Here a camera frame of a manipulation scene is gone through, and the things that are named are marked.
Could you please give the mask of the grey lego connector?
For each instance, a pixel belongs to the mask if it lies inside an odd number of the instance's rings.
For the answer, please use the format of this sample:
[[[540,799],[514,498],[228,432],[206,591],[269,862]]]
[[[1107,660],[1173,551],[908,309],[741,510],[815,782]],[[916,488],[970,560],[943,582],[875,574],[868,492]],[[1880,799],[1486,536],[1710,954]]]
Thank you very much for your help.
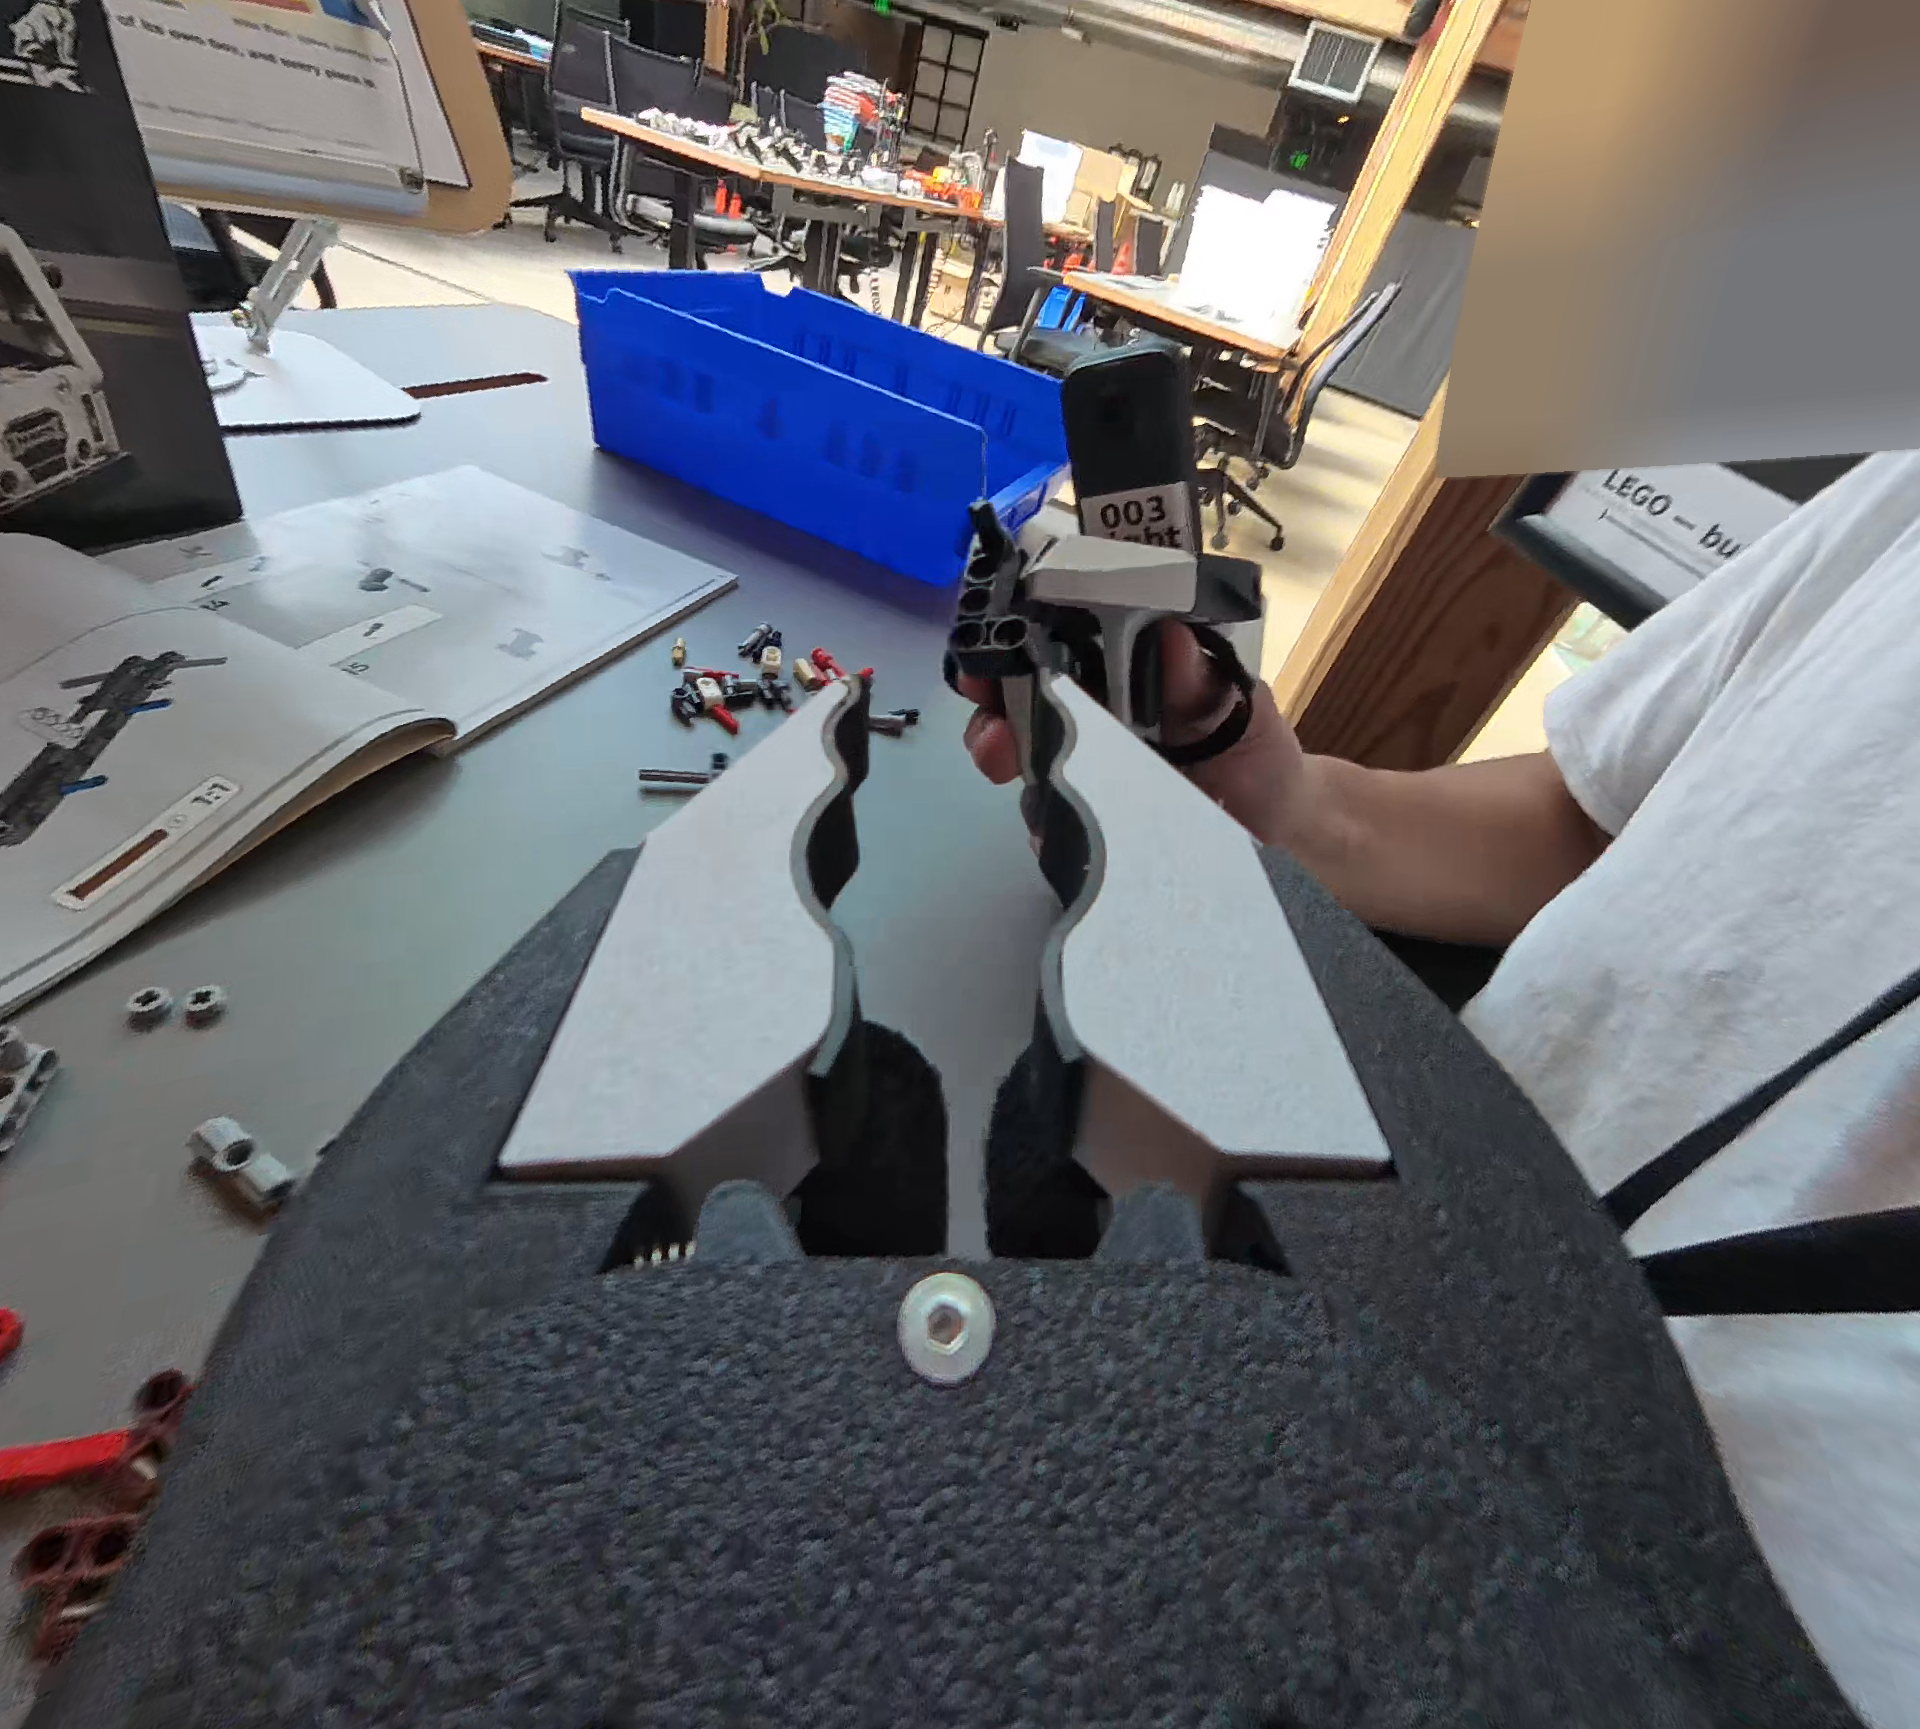
[[[214,1114],[186,1132],[195,1168],[206,1168],[238,1202],[279,1210],[303,1185],[243,1121]]]

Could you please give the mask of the black mesh office chair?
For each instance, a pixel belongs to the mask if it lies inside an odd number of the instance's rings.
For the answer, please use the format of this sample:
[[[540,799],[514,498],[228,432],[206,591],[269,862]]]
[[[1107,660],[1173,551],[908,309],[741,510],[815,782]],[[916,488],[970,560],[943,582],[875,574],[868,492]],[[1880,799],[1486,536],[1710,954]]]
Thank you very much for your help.
[[[1213,350],[1195,374],[1195,506],[1213,519],[1213,551],[1230,551],[1230,519],[1263,519],[1265,546],[1286,551],[1286,526],[1263,498],[1265,473],[1299,465],[1317,400],[1352,365],[1360,345],[1396,316],[1402,284],[1380,284],[1360,316],[1299,365],[1247,365]]]

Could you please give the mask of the wall air vent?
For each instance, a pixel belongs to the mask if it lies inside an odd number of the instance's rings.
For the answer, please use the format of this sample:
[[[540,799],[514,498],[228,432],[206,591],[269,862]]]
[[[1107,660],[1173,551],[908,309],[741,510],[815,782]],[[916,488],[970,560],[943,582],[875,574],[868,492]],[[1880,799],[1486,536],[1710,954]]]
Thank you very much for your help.
[[[1360,108],[1374,61],[1380,61],[1380,39],[1311,22],[1299,39],[1299,61],[1286,70],[1286,93]]]

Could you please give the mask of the lego instruction booklet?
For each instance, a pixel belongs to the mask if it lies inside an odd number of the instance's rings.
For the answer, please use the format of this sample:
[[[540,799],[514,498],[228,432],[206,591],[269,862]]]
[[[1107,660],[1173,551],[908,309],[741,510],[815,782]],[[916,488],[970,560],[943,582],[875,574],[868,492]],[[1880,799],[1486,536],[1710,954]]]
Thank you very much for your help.
[[[310,809],[456,759],[733,599],[488,465],[82,560],[0,560],[0,1014]]]

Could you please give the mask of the black lego beam assembly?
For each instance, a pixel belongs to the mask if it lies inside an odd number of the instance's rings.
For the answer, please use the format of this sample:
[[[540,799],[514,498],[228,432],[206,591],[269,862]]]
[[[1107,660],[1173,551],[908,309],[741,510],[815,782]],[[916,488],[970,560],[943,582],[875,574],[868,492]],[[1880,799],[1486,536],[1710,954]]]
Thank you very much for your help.
[[[1067,759],[1067,726],[1051,700],[1056,676],[1042,660],[1056,660],[1056,638],[1036,621],[1027,573],[1032,546],[1007,535],[1007,519],[981,498],[943,676],[948,690],[970,700],[970,760],[995,791],[1019,791],[1032,854],[1051,862],[1062,809],[1056,767]]]

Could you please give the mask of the person's right forearm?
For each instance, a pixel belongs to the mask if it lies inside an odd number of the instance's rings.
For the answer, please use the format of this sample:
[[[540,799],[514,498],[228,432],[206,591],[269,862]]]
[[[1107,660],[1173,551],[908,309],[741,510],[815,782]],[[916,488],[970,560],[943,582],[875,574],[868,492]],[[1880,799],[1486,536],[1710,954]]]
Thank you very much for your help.
[[[1510,948],[1616,839],[1537,747],[1446,767],[1309,759],[1277,844],[1367,931]]]

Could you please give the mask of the wooden workbench with parts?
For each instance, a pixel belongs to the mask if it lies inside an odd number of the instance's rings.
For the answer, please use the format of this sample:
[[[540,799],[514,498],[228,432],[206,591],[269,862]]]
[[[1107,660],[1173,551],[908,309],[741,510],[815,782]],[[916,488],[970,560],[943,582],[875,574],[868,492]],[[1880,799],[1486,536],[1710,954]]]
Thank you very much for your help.
[[[929,193],[894,168],[808,146],[767,119],[696,119],[673,108],[578,108],[618,143],[607,220],[654,239],[663,270],[703,270],[719,253],[748,253],[758,270],[815,296],[852,296],[888,276],[894,327],[924,327],[943,242],[975,242],[975,290],[998,239],[995,202]]]

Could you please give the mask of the pile of small lego pins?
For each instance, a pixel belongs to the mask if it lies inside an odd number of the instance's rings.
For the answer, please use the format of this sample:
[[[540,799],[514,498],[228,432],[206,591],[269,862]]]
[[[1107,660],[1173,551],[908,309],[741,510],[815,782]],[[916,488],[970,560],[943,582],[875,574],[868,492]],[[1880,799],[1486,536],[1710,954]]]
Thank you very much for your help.
[[[782,648],[763,621],[733,660],[708,638],[663,638],[663,720],[680,729],[748,736],[763,720],[782,726],[831,688],[875,688],[875,664],[843,664],[831,648]]]

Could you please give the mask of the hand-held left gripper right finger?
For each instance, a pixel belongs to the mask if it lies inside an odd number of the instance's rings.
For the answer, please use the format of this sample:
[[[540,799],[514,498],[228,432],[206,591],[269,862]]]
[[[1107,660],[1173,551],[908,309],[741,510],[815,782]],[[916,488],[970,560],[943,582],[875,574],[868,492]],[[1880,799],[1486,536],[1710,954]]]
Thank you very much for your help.
[[[1042,678],[1042,1028],[1080,1067],[1073,1168],[1224,1202],[1263,1176],[1380,1176],[1387,1140],[1263,844],[1080,688]]]

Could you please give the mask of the black lego set box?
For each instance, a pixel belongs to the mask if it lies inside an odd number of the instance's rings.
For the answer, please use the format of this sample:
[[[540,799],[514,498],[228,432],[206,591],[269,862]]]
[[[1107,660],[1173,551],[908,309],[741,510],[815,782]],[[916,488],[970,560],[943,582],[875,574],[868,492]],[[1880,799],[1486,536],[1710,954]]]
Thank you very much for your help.
[[[0,519],[72,551],[243,519],[103,0],[0,0]]]

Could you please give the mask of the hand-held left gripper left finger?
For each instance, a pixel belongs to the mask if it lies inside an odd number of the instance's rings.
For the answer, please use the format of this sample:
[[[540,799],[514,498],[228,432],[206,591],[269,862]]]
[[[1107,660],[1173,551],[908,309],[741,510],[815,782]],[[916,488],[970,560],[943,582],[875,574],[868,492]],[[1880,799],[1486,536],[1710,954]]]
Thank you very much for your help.
[[[658,823],[499,1146],[514,1185],[645,1176],[795,1199],[826,1168],[817,1082],[855,1028],[852,936],[868,678],[831,678]]]

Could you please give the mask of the blue plastic bin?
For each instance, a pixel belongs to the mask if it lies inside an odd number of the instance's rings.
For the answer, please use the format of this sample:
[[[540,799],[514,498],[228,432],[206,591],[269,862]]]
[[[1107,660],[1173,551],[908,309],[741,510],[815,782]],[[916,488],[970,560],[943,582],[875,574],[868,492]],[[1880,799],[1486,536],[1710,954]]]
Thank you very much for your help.
[[[570,270],[597,451],[957,591],[1067,478],[1062,384],[748,270]]]

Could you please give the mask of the grey lego frame piece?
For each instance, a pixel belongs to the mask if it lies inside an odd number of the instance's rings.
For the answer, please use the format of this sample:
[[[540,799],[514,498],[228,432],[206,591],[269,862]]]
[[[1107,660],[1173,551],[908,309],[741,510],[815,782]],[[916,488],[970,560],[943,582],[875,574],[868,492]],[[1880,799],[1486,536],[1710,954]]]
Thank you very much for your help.
[[[0,1028],[0,1157],[29,1140],[45,1089],[56,1082],[56,1048]]]

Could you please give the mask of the white board stand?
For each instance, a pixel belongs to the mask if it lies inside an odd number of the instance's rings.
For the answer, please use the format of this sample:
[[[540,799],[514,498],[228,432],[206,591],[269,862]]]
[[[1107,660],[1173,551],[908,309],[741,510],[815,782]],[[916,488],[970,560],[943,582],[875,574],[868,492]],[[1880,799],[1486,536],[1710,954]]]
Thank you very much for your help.
[[[334,239],[334,220],[292,220],[277,263],[238,309],[195,316],[195,345],[223,435],[397,432],[426,419],[414,400],[338,345],[279,327]]]

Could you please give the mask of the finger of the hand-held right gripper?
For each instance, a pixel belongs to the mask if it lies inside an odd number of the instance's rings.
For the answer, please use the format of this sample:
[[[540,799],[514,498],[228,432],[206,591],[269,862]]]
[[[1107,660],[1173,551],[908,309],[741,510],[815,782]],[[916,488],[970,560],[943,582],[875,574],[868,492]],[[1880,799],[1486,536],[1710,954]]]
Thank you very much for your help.
[[[1195,560],[1173,546],[1051,536],[1027,563],[1027,599],[1051,609],[1090,609],[1090,616],[1189,616]]]

